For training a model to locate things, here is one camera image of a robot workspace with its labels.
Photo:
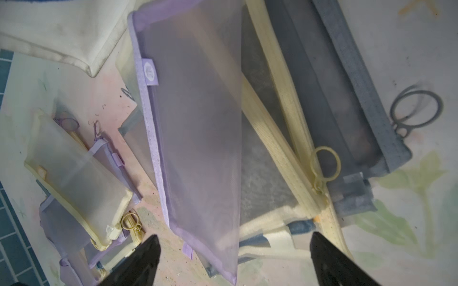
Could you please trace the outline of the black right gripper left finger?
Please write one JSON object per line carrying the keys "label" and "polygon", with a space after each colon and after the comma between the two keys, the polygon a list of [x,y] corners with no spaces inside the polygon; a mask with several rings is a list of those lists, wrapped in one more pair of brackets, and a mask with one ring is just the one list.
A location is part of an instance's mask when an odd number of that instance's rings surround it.
{"label": "black right gripper left finger", "polygon": [[99,286],[152,286],[161,256],[157,235],[141,243]]}

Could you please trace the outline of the purple mesh pencil pouch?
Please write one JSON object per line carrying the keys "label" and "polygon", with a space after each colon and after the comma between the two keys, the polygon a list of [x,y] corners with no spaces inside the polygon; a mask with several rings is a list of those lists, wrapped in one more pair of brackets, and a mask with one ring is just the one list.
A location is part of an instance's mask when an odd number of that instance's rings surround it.
{"label": "purple mesh pencil pouch", "polygon": [[237,282],[241,1],[151,1],[128,16],[156,188],[170,230]]}

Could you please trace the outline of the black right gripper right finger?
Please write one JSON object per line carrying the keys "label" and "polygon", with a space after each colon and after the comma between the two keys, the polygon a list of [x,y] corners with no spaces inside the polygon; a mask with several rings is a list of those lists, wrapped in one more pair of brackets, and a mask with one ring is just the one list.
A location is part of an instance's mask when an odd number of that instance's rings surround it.
{"label": "black right gripper right finger", "polygon": [[312,234],[310,252],[320,286],[379,286],[319,232]]}

